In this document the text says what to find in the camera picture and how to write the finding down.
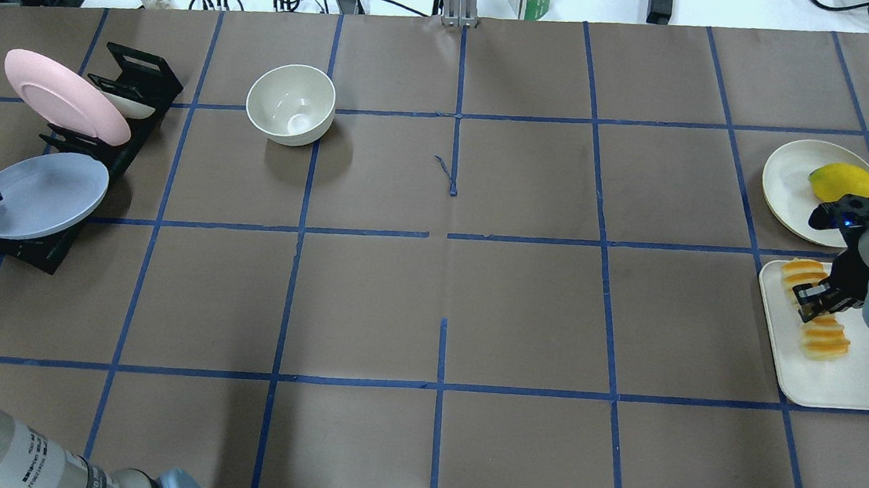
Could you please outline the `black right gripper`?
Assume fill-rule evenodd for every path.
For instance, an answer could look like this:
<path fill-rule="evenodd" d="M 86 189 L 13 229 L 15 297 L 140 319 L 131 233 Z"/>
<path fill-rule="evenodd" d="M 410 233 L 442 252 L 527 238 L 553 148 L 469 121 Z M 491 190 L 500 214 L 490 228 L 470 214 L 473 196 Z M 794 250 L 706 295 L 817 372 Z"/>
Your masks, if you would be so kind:
<path fill-rule="evenodd" d="M 822 283 L 806 281 L 791 286 L 791 297 L 804 324 L 862 306 L 867 298 L 869 267 L 860 254 L 847 248 L 837 255 L 830 276 Z"/>

